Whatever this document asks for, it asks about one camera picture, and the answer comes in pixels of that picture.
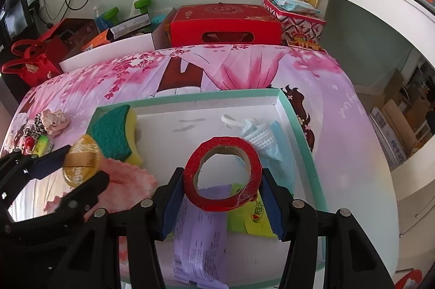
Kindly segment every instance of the pink floral tablecloth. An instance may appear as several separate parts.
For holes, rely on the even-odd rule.
[[[84,134],[101,105],[201,91],[282,89],[312,150],[330,211],[351,209],[390,273],[399,254],[397,205],[387,162],[353,85],[328,54],[267,45],[199,45],[145,52],[77,69],[29,91],[2,148],[19,142],[28,119],[44,109],[62,110],[70,126],[55,148]],[[43,214],[61,196],[60,173],[29,183],[12,214]]]

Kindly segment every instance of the curved shelf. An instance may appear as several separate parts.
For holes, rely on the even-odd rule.
[[[435,15],[414,0],[348,0],[383,20],[435,67]],[[435,138],[392,173],[397,200],[435,180]]]

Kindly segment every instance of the green sponge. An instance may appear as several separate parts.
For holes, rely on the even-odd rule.
[[[136,115],[130,105],[121,105],[109,111],[92,126],[91,135],[105,157],[142,164],[134,143]]]

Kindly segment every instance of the face mask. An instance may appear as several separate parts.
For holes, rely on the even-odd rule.
[[[237,121],[228,115],[222,115],[221,120],[227,126],[241,129],[240,137],[254,147],[262,166],[269,169],[277,185],[293,194],[294,156],[281,125],[277,121],[270,126],[258,124],[252,118]]]

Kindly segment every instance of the red gift bag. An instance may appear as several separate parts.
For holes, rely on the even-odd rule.
[[[29,45],[24,51],[19,46]],[[44,81],[62,74],[59,62],[69,50],[58,36],[49,42],[38,40],[20,40],[12,45],[11,52],[21,58],[6,62],[2,73],[17,74],[29,86],[36,87]]]

